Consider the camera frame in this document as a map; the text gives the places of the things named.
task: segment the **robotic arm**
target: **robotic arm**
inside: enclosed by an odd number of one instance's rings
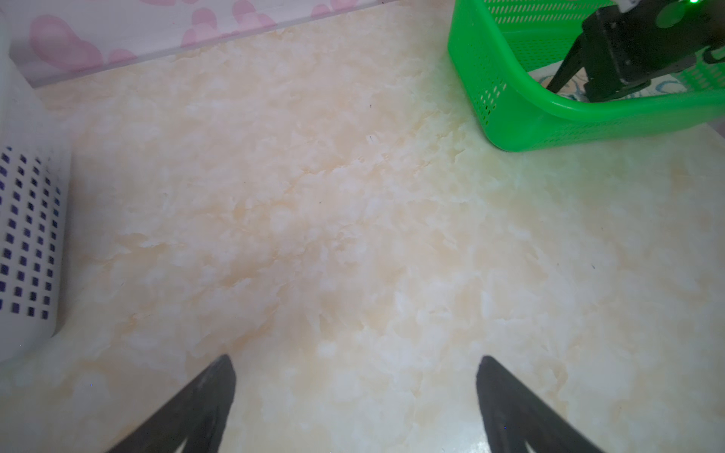
[[[725,0],[616,0],[581,24],[547,89],[557,93],[581,68],[591,102],[610,101],[649,86],[653,78],[703,61],[725,62],[713,50],[725,46]]]

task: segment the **pink heart pattern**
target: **pink heart pattern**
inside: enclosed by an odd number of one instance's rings
[[[115,65],[116,63],[129,62],[136,58],[137,56],[132,51],[128,51],[126,49],[114,49],[111,50],[111,53],[108,55],[108,62],[110,65]]]
[[[312,8],[312,14],[310,14],[310,17],[319,17],[324,16],[326,14],[330,14],[332,11],[335,12],[343,12],[347,11],[349,9],[353,9],[357,6],[357,0],[330,0],[330,6],[332,7],[332,10],[328,8],[325,4],[317,4],[314,8]]]
[[[181,38],[181,47],[195,46],[198,43],[219,38],[217,16],[209,8],[200,8],[191,13],[191,25]]]
[[[239,32],[244,33],[258,28],[276,27],[277,22],[266,14],[258,14],[254,5],[247,0],[239,0],[231,7],[231,13],[239,24]]]
[[[30,24],[30,47],[45,63],[64,71],[80,72],[103,65],[103,55],[75,34],[63,19],[49,14]]]
[[[310,17],[324,16],[325,14],[330,14],[331,12],[332,11],[330,11],[327,5],[319,4],[312,8],[312,14],[310,14]]]
[[[172,7],[176,4],[176,0],[141,0],[141,3],[155,5],[157,7]]]

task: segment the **basket rim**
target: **basket rim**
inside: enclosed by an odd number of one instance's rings
[[[595,122],[637,115],[651,115],[653,111],[725,105],[725,88],[597,103],[574,101],[559,96],[541,86],[524,70],[513,54],[499,25],[491,15],[485,0],[458,1],[471,1],[476,4],[473,13],[477,14],[479,19],[483,21],[484,26],[481,27],[481,30],[488,35],[487,38],[494,49],[491,53],[494,60],[492,64],[496,65],[502,73],[502,78],[509,85],[508,88],[515,89],[527,101],[556,117],[577,122]],[[499,0],[495,2],[496,5],[501,5],[501,3],[506,3],[506,1]]]

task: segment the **white plastic basket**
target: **white plastic basket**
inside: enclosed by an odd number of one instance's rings
[[[7,29],[0,24],[0,34]],[[70,147],[0,38],[0,362],[55,332]]]

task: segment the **marble countertop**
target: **marble countertop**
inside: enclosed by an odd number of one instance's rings
[[[222,452],[487,452],[495,356],[609,453],[725,449],[725,139],[507,154],[398,1],[47,86],[60,329],[0,450],[100,453],[218,355]]]

